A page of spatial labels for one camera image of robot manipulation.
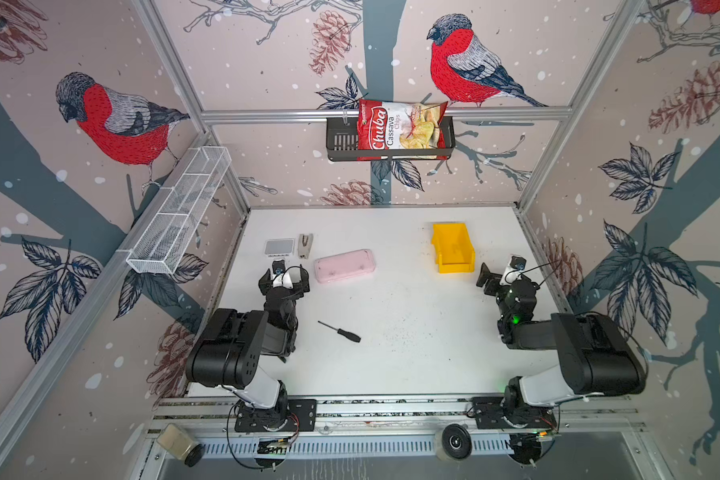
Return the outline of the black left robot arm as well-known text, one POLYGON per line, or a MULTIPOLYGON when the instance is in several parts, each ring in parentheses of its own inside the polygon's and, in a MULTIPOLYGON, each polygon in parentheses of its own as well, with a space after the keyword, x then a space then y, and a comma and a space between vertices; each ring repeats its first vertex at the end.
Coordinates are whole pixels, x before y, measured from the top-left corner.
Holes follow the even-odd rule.
POLYGON ((242 403, 238 413, 256 427, 275 430, 294 418, 284 383, 259 367, 263 356, 285 363, 296 350, 297 301, 310 292, 309 274, 301 265, 272 263, 258 281, 264 297, 259 310, 218 308, 195 340, 186 364, 190 383, 220 388, 242 403))

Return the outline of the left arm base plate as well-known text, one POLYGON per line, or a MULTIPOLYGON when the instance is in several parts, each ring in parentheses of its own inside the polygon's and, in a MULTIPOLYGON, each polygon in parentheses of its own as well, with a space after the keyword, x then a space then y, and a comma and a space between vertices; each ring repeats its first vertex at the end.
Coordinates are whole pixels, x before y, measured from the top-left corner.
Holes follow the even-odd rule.
POLYGON ((315 428, 317 401, 288 399, 271 409, 257 409, 240 400, 232 413, 235 433, 312 432, 315 428))

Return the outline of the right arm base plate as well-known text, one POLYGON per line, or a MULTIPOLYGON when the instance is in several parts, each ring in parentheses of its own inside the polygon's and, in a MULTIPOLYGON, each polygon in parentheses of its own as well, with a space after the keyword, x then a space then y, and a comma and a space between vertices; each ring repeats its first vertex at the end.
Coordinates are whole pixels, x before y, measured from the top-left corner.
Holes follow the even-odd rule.
POLYGON ((523 402, 510 406, 500 396, 473 397, 469 412, 479 430, 558 428, 552 407, 530 406, 523 402))

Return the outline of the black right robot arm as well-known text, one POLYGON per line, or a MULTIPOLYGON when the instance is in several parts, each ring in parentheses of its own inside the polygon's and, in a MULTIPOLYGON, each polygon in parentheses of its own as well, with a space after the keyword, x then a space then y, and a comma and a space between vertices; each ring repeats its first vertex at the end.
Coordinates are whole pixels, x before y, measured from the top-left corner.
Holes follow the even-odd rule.
POLYGON ((475 397, 468 414, 479 429, 556 429, 555 409, 591 396, 636 395, 646 369, 619 325, 600 313, 553 313, 536 320, 541 285, 526 275, 526 260, 513 256, 502 274, 480 266, 476 286, 496 300, 499 339, 511 350, 554 351, 558 364, 509 380, 502 395, 475 397))

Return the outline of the black screwdriver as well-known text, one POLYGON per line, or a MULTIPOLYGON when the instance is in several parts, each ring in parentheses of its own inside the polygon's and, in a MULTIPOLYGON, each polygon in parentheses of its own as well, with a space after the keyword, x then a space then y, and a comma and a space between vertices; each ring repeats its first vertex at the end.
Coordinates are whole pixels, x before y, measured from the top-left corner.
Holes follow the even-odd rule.
POLYGON ((351 342, 354 342, 354 343, 360 343, 360 342, 361 342, 361 337, 360 337, 359 335, 353 333, 353 332, 350 332, 350 331, 347 331, 347 330, 344 330, 344 329, 341 329, 341 328, 337 328, 337 327, 331 326, 331 325, 329 325, 329 324, 327 324, 327 323, 325 323, 325 322, 322 322, 322 321, 318 321, 318 324, 319 324, 319 325, 322 325, 322 326, 324 326, 324 327, 326 327, 326 328, 329 328, 329 329, 333 330, 333 331, 336 332, 338 335, 344 337, 345 339, 347 339, 347 340, 349 340, 349 341, 351 341, 351 342))

